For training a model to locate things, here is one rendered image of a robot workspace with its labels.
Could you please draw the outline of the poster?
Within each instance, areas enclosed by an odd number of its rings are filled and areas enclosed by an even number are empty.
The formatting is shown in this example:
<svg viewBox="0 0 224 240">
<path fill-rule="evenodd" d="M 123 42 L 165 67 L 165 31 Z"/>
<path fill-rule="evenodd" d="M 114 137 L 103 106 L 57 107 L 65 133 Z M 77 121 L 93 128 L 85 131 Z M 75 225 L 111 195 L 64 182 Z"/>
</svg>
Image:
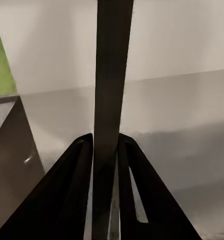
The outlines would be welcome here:
<svg viewBox="0 0 224 240">
<path fill-rule="evenodd" d="M 91 240 L 107 240 L 134 0 L 97 0 Z"/>
</svg>

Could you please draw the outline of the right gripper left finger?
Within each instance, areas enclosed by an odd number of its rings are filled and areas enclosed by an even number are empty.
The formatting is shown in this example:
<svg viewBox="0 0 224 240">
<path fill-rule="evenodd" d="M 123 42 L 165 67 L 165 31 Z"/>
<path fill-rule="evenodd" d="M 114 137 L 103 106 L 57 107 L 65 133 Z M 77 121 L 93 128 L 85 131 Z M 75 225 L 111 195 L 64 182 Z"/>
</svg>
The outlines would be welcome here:
<svg viewBox="0 0 224 240">
<path fill-rule="evenodd" d="M 84 240 L 94 145 L 78 137 L 0 229 L 0 240 Z"/>
</svg>

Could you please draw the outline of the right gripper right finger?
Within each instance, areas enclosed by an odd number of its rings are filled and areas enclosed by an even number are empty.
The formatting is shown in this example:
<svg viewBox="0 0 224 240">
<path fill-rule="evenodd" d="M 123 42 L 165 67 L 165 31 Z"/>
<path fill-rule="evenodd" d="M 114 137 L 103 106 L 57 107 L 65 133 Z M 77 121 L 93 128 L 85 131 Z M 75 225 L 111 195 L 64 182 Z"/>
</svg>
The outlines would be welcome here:
<svg viewBox="0 0 224 240">
<path fill-rule="evenodd" d="M 121 240 L 202 240 L 133 138 L 119 133 L 116 156 Z M 148 223 L 137 220 L 129 167 Z"/>
</svg>

